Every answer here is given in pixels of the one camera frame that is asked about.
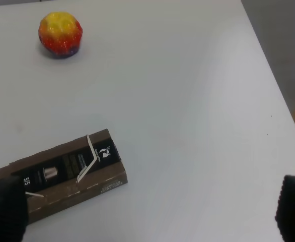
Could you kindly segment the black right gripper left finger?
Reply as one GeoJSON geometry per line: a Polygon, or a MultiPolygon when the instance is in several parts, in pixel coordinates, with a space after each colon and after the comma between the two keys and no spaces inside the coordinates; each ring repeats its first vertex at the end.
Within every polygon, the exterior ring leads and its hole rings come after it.
{"type": "Polygon", "coordinates": [[[28,223],[22,180],[17,176],[0,179],[0,241],[22,241],[28,223]]]}

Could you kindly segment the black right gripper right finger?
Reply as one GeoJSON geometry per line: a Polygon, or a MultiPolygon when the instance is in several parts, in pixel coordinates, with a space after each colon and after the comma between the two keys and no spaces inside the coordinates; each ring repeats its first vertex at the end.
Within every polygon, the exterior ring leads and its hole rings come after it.
{"type": "Polygon", "coordinates": [[[278,199],[275,221],[283,241],[295,241],[295,176],[286,175],[278,199]]]}

